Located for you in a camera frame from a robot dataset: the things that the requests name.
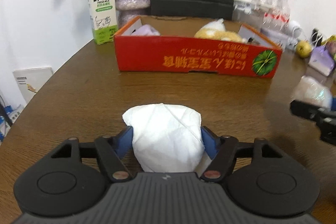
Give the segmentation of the fresh milk carton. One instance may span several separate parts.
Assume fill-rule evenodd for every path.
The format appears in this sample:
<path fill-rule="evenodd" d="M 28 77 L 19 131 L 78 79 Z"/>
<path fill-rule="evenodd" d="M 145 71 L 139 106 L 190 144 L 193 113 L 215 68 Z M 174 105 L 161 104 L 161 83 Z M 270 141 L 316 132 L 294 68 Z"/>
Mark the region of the fresh milk carton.
<path fill-rule="evenodd" d="M 113 41 L 118 30 L 115 0 L 88 0 L 88 5 L 95 43 Z"/>

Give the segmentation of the green yellow apple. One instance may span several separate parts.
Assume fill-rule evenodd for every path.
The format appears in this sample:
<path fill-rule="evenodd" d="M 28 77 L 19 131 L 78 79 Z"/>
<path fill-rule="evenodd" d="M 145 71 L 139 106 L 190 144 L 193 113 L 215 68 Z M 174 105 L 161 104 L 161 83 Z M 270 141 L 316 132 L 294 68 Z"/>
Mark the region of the green yellow apple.
<path fill-rule="evenodd" d="M 307 40 L 300 40 L 295 47 L 295 53 L 302 59 L 308 58 L 312 50 L 313 48 Z"/>

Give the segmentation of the purple tissue pack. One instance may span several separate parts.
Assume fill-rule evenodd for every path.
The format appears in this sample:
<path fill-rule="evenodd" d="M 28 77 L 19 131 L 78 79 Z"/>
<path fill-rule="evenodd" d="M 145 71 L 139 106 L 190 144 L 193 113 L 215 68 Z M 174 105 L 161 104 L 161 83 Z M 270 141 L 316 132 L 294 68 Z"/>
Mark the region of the purple tissue pack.
<path fill-rule="evenodd" d="M 328 77 L 334 69 L 335 62 L 326 47 L 320 46 L 312 50 L 308 65 Z"/>

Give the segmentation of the white tissue paper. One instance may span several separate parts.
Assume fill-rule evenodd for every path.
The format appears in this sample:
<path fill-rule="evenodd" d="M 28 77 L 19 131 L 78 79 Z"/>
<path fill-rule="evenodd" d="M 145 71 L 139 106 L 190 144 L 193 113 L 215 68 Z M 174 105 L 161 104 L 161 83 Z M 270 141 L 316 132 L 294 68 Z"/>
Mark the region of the white tissue paper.
<path fill-rule="evenodd" d="M 133 152 L 145 172 L 193 172 L 205 146 L 201 114 L 182 105 L 134 106 L 122 115 L 133 128 Z"/>

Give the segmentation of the orange cardboard box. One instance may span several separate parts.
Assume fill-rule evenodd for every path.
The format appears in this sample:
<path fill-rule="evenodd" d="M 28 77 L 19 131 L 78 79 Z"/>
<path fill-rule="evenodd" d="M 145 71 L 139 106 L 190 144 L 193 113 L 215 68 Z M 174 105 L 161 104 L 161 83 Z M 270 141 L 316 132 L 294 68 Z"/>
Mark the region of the orange cardboard box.
<path fill-rule="evenodd" d="M 207 18 L 138 16 L 114 34 L 120 71 L 214 72 L 221 75 L 272 78 L 282 49 L 244 23 L 224 21 L 227 31 L 238 33 L 246 43 L 199 39 L 194 35 L 211 22 Z M 131 36 L 143 25 L 160 36 Z"/>

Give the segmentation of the corgi plush toy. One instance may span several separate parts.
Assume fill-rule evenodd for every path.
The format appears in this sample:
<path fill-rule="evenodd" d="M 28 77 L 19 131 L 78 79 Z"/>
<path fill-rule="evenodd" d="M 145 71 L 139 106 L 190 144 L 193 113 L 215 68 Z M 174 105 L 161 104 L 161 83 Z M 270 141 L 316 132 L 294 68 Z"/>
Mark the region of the corgi plush toy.
<path fill-rule="evenodd" d="M 224 25 L 224 19 L 218 19 L 207 23 L 197 31 L 194 37 L 199 39 L 213 39 L 227 42 L 247 42 L 247 39 L 242 38 L 238 33 L 227 31 Z"/>

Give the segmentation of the white booklet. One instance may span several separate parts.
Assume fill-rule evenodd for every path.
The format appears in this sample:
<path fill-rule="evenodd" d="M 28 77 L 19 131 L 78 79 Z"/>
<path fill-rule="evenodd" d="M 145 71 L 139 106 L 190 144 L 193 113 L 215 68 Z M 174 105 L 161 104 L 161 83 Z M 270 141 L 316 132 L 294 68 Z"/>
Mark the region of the white booklet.
<path fill-rule="evenodd" d="M 19 90 L 28 104 L 39 89 L 52 77 L 51 67 L 29 68 L 13 71 Z"/>

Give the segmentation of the purple fluffy towel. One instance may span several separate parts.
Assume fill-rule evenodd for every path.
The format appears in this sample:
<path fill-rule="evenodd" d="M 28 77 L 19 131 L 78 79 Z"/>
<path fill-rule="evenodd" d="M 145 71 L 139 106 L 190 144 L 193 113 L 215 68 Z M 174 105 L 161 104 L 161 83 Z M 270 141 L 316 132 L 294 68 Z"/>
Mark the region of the purple fluffy towel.
<path fill-rule="evenodd" d="M 151 25 L 146 24 L 134 30 L 131 36 L 160 36 L 161 34 Z"/>

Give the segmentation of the blue leaflet stack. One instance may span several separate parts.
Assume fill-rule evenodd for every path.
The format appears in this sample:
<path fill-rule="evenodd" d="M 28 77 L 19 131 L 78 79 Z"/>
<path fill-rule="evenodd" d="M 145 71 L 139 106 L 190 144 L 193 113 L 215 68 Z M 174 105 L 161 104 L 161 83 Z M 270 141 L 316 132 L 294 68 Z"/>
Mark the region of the blue leaflet stack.
<path fill-rule="evenodd" d="M 9 133 L 14 122 L 18 119 L 21 112 L 23 111 L 24 106 L 19 105 L 17 108 L 13 109 L 11 105 L 5 105 L 5 101 L 1 97 L 1 116 L 0 116 L 0 142 L 3 143 L 3 140 Z"/>

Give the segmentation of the colourful snack packet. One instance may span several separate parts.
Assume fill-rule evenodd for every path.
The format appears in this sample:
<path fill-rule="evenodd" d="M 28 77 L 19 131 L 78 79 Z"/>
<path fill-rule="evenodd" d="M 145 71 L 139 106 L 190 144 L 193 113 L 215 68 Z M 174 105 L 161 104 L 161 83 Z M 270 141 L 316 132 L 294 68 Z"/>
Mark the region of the colourful snack packet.
<path fill-rule="evenodd" d="M 327 39 L 325 47 L 330 57 L 336 61 L 336 35 L 332 35 Z"/>

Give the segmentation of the water bottle middle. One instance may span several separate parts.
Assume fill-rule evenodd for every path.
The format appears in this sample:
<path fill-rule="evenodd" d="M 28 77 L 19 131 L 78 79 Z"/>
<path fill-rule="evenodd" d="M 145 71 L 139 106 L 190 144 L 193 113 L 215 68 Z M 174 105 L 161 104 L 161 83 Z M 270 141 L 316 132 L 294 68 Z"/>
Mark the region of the water bottle middle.
<path fill-rule="evenodd" d="M 269 8 L 268 12 L 273 16 L 278 15 L 277 1 L 278 0 L 266 0 L 265 1 L 266 6 Z"/>

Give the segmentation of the water bottle right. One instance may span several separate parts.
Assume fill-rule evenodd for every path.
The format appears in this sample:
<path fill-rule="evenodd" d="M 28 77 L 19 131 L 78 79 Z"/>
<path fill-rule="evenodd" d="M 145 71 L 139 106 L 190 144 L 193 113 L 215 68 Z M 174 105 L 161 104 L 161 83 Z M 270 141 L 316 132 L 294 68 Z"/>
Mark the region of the water bottle right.
<path fill-rule="evenodd" d="M 285 24 L 290 20 L 290 7 L 288 0 L 277 0 L 279 19 Z"/>

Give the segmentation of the clear plastic item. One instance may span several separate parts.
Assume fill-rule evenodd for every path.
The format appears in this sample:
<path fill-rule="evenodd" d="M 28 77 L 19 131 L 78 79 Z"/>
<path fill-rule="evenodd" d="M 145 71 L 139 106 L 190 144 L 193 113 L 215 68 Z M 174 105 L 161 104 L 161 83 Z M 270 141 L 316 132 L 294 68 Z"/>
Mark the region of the clear plastic item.
<path fill-rule="evenodd" d="M 291 94 L 291 99 L 324 107 L 328 110 L 331 110 L 333 103 L 333 95 L 330 89 L 310 76 L 301 77 Z"/>

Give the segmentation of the clear seed container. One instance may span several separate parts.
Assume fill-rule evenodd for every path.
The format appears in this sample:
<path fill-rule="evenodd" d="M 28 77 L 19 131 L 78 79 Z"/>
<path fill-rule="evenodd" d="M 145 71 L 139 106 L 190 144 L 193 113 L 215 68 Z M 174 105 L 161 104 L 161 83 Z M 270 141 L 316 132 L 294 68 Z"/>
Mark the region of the clear seed container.
<path fill-rule="evenodd" d="M 234 0 L 232 20 L 245 23 L 260 31 L 264 23 L 263 10 L 260 10 L 255 3 Z"/>

